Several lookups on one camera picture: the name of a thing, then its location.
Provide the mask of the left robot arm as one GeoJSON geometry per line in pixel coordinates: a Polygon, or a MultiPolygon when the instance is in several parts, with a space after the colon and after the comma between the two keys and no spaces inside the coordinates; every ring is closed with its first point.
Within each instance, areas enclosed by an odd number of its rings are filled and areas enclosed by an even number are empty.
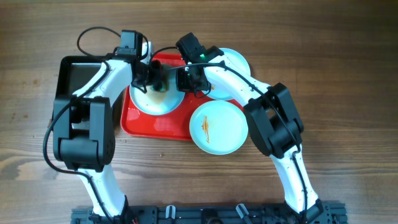
{"type": "Polygon", "coordinates": [[[160,77],[150,70],[152,44],[135,30],[118,34],[120,45],[105,56],[83,52],[60,64],[52,121],[43,155],[55,171],[78,176],[93,203],[85,222],[134,223],[111,161],[116,139],[113,105],[128,85],[146,91],[160,77]]]}

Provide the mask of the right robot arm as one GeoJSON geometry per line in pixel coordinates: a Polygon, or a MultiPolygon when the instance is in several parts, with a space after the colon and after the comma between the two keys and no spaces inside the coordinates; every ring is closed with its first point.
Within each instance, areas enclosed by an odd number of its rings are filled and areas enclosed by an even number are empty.
{"type": "Polygon", "coordinates": [[[185,65],[178,69],[177,88],[208,91],[218,85],[242,107],[254,145],[277,169],[285,202],[299,223],[314,221],[323,211],[302,157],[303,122],[287,87],[251,76],[243,61],[235,62],[216,46],[206,49],[193,33],[175,44],[185,65]]]}

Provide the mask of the green yellow sponge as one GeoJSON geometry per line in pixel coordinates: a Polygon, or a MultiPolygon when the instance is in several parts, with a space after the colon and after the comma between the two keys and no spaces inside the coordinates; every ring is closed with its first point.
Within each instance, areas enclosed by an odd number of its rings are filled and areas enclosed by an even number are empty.
{"type": "Polygon", "coordinates": [[[161,75],[152,75],[152,85],[158,85],[158,92],[165,92],[168,88],[168,77],[169,71],[167,67],[162,65],[162,74],[161,75]]]}

